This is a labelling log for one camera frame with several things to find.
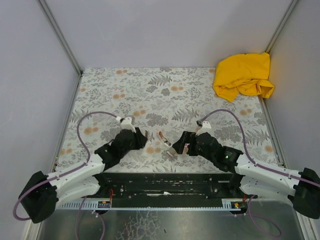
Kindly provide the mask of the staple box tray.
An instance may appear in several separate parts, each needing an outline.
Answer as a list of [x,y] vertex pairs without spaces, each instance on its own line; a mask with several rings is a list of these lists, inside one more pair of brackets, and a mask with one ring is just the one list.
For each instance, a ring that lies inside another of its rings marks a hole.
[[170,156],[170,157],[174,157],[174,155],[177,153],[176,152],[176,150],[173,148],[173,147],[171,147],[171,148],[169,148],[167,151],[166,151],[166,153]]

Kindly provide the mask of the red staple box sleeve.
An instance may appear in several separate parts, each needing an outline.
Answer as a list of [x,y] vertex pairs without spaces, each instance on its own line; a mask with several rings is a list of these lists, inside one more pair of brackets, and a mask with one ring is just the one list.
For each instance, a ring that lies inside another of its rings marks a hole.
[[189,143],[186,143],[185,145],[184,145],[184,149],[183,149],[183,153],[187,153],[188,152],[188,150],[189,150]]

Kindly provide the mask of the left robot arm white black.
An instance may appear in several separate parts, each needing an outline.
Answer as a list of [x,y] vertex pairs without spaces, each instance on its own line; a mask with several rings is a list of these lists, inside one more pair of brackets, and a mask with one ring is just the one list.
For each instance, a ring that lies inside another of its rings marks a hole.
[[34,224],[46,220],[57,207],[98,192],[101,184],[96,175],[119,164],[132,150],[140,150],[148,141],[148,132],[122,129],[115,138],[94,151],[88,161],[64,170],[34,173],[19,195],[20,203]]

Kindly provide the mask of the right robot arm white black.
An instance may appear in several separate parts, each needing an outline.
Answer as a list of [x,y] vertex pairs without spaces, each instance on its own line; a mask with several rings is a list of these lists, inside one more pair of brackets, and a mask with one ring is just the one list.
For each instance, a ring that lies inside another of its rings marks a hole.
[[201,156],[232,173],[235,186],[246,195],[281,201],[311,219],[320,217],[320,177],[310,168],[298,171],[252,160],[241,150],[221,145],[208,132],[184,131],[172,148],[179,155],[187,148],[187,155]]

